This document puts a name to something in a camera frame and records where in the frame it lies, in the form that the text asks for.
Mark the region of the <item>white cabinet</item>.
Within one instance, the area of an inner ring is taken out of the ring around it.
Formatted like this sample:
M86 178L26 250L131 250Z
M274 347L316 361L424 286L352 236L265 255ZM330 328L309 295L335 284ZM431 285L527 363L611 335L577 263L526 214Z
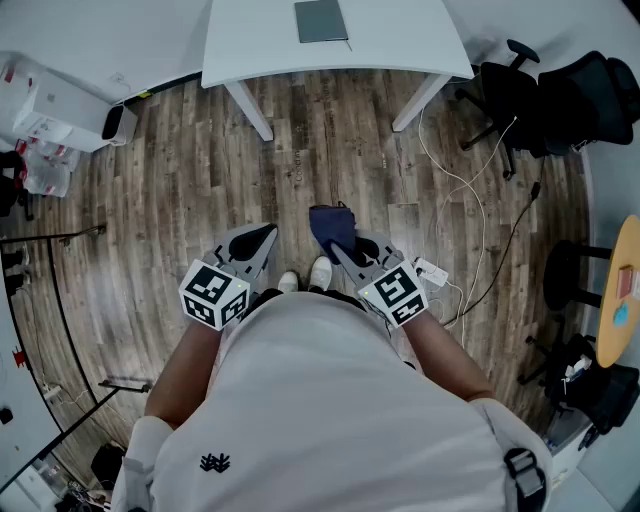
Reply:
M18 111L13 131L92 153L108 144L102 133L110 110L103 99L45 72Z

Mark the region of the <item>black office chair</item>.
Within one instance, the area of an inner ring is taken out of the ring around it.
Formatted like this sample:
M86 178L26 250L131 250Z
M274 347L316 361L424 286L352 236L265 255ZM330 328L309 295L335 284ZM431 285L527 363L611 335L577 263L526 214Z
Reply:
M533 77L521 66L527 60L538 64L538 54L513 39L507 46L515 53L510 64L479 66L483 99L465 89L455 91L457 100L468 100L491 120L483 132L460 143L462 150L499 133L508 159L503 177L509 180L515 175L515 150L544 158L564 156L592 142L633 141L633 124L640 120L640 84L626 63L591 51Z

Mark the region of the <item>person's right white shoe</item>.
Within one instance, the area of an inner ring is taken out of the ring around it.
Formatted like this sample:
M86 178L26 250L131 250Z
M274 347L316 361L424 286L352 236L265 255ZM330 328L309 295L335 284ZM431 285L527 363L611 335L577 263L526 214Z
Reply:
M318 257L312 265L309 290L310 291L327 291L331 284L333 267L330 259L326 256Z

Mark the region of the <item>grey-green mat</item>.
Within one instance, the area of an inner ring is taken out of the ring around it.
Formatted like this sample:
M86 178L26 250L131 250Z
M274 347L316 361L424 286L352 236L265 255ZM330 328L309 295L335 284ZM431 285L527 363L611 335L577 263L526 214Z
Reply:
M294 11L300 43L343 41L352 50L338 0L295 2Z

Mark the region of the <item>person's left forearm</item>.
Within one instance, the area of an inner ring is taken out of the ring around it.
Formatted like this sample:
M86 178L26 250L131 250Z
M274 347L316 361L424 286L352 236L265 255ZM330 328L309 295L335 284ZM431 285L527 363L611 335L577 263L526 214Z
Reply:
M212 427L219 415L208 406L208 398L233 333L190 322L149 392L144 415L173 430Z

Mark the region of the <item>black metal stand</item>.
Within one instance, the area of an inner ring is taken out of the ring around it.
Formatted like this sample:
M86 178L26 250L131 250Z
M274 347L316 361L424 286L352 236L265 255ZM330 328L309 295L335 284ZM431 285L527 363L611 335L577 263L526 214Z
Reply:
M142 397L151 388L145 377L105 372L93 375L89 359L81 354L79 337L64 298L63 270L77 242L106 237L98 224L77 232L0 238L0 255L27 248L32 281L9 298L12 326L25 353L26 369L36 385L57 431L34 457L52 457L69 477L85 487L102 489L104 480L91 469L101 446L124 442L124 428L133 420L116 409L115 400Z

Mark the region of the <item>person's right forearm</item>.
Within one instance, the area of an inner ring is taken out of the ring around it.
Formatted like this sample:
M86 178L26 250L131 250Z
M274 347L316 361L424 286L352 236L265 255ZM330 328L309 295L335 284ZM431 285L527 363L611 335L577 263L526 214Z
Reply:
M467 402L495 398L480 366L428 311L402 329L425 376L435 384Z

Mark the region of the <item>white bin with black top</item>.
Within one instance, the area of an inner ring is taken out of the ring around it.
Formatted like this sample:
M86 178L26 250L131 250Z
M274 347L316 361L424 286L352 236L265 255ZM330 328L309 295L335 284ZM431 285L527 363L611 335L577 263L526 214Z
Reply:
M125 105L113 106L108 112L102 132L102 140L112 146L130 143L135 135L138 117Z

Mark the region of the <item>clear plastic bag, red label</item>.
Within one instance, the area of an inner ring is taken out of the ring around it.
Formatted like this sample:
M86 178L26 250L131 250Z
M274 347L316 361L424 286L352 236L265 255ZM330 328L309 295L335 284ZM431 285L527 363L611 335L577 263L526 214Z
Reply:
M64 198L81 152L35 138L19 139L15 147L24 162L21 179L34 195Z
M0 131L10 131L40 72L32 59L0 51Z

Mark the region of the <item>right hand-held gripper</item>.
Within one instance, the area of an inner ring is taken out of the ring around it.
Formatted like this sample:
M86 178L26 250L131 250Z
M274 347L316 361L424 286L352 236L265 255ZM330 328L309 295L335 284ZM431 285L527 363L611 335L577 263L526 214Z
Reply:
M425 290L415 269L387 236L357 230L356 248L332 243L331 251L357 286L364 305L393 328L427 309Z

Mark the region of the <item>pink box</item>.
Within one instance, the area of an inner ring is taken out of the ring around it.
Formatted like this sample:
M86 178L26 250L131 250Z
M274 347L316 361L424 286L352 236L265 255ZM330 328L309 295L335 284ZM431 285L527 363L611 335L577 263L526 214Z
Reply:
M640 269L631 265L619 269L616 295L618 299L640 301Z

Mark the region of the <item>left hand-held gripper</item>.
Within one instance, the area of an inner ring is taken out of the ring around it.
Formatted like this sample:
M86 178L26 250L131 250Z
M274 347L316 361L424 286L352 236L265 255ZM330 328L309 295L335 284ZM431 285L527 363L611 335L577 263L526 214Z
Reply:
M274 223L226 233L215 250L195 259L179 286L184 313L216 331L241 317L257 296L257 278L278 236Z

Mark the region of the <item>person's white shirt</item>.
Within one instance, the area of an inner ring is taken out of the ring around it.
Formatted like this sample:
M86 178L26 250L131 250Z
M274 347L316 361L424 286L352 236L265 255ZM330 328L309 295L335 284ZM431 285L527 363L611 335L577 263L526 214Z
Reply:
M112 512L507 512L512 448L534 453L549 501L550 453L524 422L441 388L363 310L318 293L239 324L208 406L212 427L136 422Z

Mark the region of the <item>black bag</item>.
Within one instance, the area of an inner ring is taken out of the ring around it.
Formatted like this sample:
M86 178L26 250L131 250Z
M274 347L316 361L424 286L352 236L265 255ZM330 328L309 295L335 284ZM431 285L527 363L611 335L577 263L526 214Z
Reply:
M580 411L600 435L624 424L640 398L639 369L600 366L592 336L575 334L568 342L557 337L550 348L531 336L525 342L544 355L544 362L529 376L519 376L519 384L536 381L554 409Z

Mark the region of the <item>round wooden table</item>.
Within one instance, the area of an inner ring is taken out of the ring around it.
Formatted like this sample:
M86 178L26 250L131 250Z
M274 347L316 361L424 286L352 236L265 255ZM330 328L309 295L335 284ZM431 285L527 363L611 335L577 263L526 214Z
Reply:
M640 301L618 299L616 295L618 271L627 265L640 269L640 218L635 215L628 216L622 224L610 258L596 336L596 358L602 367L609 367L619 359L640 321ZM628 323L615 328L614 312L623 302L629 304Z

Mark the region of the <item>white table leg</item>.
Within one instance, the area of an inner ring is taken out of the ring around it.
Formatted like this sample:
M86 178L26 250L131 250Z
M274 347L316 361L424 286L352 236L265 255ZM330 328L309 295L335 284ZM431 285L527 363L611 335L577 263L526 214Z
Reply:
M225 83L224 86L260 137L266 142L273 141L272 129L246 83L236 81Z
M403 131L451 78L451 75L428 74L394 119L392 130L396 133Z

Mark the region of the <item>black stool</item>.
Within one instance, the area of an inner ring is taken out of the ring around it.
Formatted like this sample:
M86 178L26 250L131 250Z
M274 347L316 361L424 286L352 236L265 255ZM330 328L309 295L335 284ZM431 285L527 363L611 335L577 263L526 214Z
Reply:
M581 258L609 260L612 250L576 244L561 240L551 250L545 265L543 294L547 307L551 311L561 311L570 302L577 302L600 308L602 296L581 289Z

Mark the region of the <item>dark blue cloth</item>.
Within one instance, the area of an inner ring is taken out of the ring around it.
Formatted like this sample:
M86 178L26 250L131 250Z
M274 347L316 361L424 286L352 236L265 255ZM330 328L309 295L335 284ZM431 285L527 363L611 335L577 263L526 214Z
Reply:
M344 203L339 202L336 206L311 206L309 208L309 224L314 238L332 264L340 264L332 250L333 243L348 251L355 250L355 216Z

